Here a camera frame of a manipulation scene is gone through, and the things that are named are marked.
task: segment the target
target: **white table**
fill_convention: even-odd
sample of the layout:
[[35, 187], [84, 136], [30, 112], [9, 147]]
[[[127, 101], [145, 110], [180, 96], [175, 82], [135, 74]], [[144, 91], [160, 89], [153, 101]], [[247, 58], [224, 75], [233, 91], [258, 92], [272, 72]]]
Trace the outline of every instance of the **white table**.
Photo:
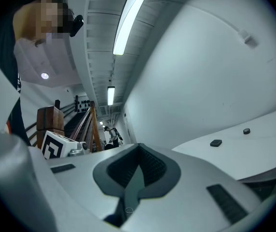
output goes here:
[[[250, 128], [251, 133], [243, 134]], [[211, 147], [221, 139], [219, 147]], [[276, 112], [183, 143], [174, 151], [204, 159], [234, 179], [244, 179], [276, 168]]]

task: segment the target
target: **man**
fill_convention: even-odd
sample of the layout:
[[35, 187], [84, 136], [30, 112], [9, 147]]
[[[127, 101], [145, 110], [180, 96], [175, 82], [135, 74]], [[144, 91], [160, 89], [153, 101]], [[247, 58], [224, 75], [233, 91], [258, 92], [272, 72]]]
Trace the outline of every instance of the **man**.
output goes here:
[[118, 139], [118, 135], [117, 135], [117, 131], [115, 128], [110, 129], [108, 126], [105, 126], [104, 131], [108, 131], [111, 138], [109, 143], [113, 143], [113, 148], [119, 147], [119, 139]]
[[[18, 0], [7, 8], [0, 19], [0, 69], [20, 93], [14, 45], [19, 39], [27, 39], [36, 46], [45, 42], [49, 33], [69, 32], [73, 25], [73, 12], [64, 0]], [[20, 99], [8, 118], [5, 130], [18, 135], [30, 145], [22, 120]]]

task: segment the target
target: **fluorescent light fixture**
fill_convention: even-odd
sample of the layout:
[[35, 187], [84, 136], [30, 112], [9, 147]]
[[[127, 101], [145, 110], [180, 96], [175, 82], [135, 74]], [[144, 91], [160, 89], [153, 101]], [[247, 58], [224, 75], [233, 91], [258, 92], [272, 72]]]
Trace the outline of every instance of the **fluorescent light fixture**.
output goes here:
[[48, 73], [44, 72], [44, 73], [41, 73], [41, 77], [42, 77], [42, 79], [48, 79], [49, 75], [48, 75]]
[[114, 90], [115, 90], [115, 86], [108, 87], [108, 106], [113, 105]]
[[122, 11], [117, 34], [114, 40], [113, 54], [123, 55], [128, 40], [128, 36], [139, 9], [144, 0], [127, 0]]

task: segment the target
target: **black shirt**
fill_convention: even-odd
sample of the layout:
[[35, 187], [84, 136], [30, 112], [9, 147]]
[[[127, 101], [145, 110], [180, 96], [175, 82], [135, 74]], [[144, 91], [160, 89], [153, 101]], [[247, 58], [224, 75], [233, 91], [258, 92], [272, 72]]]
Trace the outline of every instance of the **black shirt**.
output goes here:
[[[16, 7], [0, 19], [0, 69], [10, 83], [20, 92], [21, 80], [18, 74], [17, 61], [14, 56], [15, 36], [13, 28], [14, 13], [20, 7]], [[18, 135], [30, 145], [22, 120], [20, 98], [10, 114], [9, 124], [12, 134]]]

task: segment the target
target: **small black box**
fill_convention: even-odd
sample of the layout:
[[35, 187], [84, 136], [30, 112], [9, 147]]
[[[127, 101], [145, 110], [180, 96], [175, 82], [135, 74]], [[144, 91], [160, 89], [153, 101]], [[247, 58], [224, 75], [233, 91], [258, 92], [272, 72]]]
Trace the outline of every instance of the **small black box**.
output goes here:
[[218, 146], [221, 145], [221, 143], [222, 143], [221, 139], [215, 139], [215, 140], [213, 140], [213, 141], [210, 143], [210, 146], [212, 146], [212, 147], [218, 147]]

